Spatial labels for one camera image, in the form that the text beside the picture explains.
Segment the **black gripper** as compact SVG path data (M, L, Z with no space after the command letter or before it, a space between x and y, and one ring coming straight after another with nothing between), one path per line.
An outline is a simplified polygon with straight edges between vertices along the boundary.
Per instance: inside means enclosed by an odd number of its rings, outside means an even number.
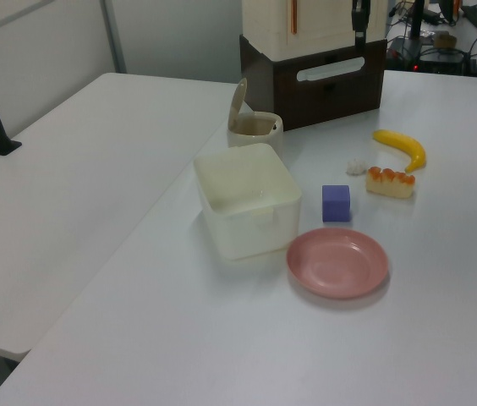
M364 45L366 43L366 31L370 11L370 0L352 1L352 27L354 30L354 44Z

